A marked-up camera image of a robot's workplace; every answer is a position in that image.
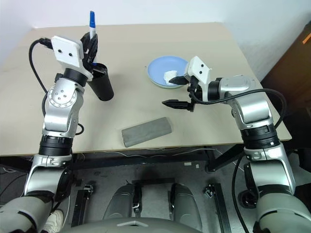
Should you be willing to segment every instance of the tabletop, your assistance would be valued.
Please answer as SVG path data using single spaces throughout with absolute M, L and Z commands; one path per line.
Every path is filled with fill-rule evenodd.
M 242 143 L 230 106 L 198 104 L 193 113 L 168 108 L 161 102 L 189 101 L 187 87 L 163 89 L 153 84 L 147 75 L 148 64 L 159 56 L 174 55 L 189 61 L 197 55 L 212 68 L 212 80 L 238 74 L 255 77 L 224 25 L 145 24 L 96 29 L 97 61 L 108 67 L 115 96 L 110 101 L 100 101 L 86 85 L 79 114 L 85 131 L 74 138 L 74 152 Z M 33 29 L 6 59 L 0 72 L 0 156 L 35 154 L 39 149 L 44 92 L 29 65 L 30 44 L 40 37 L 54 35 L 78 40 L 87 31 L 88 26 Z M 44 85 L 50 88 L 56 73 L 63 72 L 53 51 L 37 45 L 33 60 Z M 279 115 L 268 102 L 276 122 Z M 171 134 L 125 148 L 122 129 L 161 117 L 168 117 Z M 281 140 L 291 139 L 283 123 L 277 133 Z

